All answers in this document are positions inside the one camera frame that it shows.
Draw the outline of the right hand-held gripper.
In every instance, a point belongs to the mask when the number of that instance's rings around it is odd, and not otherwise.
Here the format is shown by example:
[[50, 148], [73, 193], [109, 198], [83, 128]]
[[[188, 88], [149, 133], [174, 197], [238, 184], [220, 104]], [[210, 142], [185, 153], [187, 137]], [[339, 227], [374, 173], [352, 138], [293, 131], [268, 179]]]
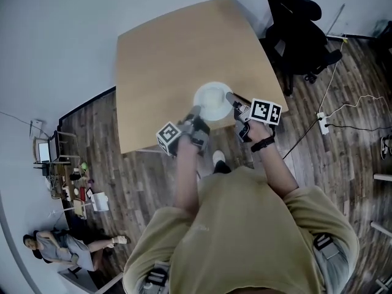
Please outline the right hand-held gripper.
[[275, 136], [276, 126], [281, 118], [282, 107], [280, 105], [260, 99], [252, 99], [252, 103], [248, 105], [232, 92], [227, 92], [225, 98], [233, 106], [236, 121], [235, 132], [242, 142], [251, 141], [248, 136], [250, 120], [269, 125], [273, 132], [272, 136]]

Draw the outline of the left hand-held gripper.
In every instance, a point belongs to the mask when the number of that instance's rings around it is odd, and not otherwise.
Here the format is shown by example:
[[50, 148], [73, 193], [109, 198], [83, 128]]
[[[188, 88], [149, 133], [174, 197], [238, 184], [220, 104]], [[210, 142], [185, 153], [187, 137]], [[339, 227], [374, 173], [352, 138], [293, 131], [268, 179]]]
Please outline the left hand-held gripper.
[[178, 141], [187, 135], [193, 145], [198, 148], [199, 155], [204, 155], [209, 140], [210, 128], [201, 119], [200, 105], [194, 105], [185, 121], [174, 124], [169, 121], [156, 133], [157, 144], [169, 156], [177, 156]]

